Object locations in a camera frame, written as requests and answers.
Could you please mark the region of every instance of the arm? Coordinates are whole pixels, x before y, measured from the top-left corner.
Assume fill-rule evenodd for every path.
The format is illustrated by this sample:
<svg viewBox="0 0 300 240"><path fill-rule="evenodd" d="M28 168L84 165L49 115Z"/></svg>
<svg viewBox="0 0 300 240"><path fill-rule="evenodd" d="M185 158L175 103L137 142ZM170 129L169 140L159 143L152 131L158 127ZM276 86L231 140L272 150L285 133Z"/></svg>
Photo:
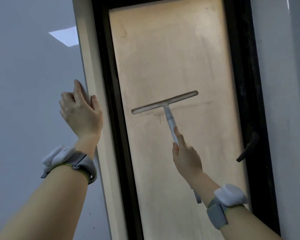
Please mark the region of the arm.
<svg viewBox="0 0 300 240"><path fill-rule="evenodd" d="M60 113L78 141L77 151L94 158L102 129L102 112L96 96L91 108L75 81L73 93L62 93ZM72 239L87 193L86 176L68 165L53 169L28 202L0 232L0 240Z"/></svg>
<svg viewBox="0 0 300 240"><path fill-rule="evenodd" d="M212 201L214 191L220 186L203 172L201 159L192 146L188 146L175 128L179 146L173 143L173 161L179 173L188 184L200 195L207 207ZM228 224L220 231L225 240L280 240L282 239L267 225L249 212L244 206L237 206L226 212Z"/></svg>

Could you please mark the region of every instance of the wearable device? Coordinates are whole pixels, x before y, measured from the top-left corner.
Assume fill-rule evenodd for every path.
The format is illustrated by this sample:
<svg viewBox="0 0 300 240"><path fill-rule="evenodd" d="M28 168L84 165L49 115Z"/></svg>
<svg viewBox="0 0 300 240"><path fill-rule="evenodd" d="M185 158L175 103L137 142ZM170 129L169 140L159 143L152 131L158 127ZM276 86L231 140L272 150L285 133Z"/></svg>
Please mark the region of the wearable device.
<svg viewBox="0 0 300 240"><path fill-rule="evenodd" d="M214 191L215 198L207 207L208 217L216 229L228 224L226 211L247 203L244 192L232 184L226 184Z"/></svg>
<svg viewBox="0 0 300 240"><path fill-rule="evenodd" d="M88 184L97 179L97 169L94 162L87 154L76 152L75 147L59 145L42 159L42 163L44 165L42 179L58 165L69 165L72 166L72 169L84 173L88 179Z"/></svg>

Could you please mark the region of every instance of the white wall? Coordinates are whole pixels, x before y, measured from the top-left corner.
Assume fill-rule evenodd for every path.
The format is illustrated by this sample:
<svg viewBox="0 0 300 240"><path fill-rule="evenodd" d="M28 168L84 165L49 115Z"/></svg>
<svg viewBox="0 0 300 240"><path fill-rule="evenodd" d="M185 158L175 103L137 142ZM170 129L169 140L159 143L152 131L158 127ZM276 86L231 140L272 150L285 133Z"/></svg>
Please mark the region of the white wall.
<svg viewBox="0 0 300 240"><path fill-rule="evenodd" d="M281 235L300 239L300 0L251 0Z"/></svg>
<svg viewBox="0 0 300 240"><path fill-rule="evenodd" d="M58 101L85 84L80 48L48 34L75 25L72 0L0 0L0 229L42 182L41 159L76 141ZM99 172L75 239L110 239Z"/></svg>

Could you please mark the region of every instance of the left hand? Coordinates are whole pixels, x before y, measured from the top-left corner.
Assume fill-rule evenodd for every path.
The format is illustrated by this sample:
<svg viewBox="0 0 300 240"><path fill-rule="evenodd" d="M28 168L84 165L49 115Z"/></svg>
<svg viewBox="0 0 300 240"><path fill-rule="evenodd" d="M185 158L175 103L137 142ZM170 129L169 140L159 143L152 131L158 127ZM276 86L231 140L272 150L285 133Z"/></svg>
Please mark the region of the left hand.
<svg viewBox="0 0 300 240"><path fill-rule="evenodd" d="M81 84L74 81L72 92L63 92L59 101L60 114L79 139L90 138L100 140L103 116L96 95L91 97L92 108L87 104L81 92Z"/></svg>

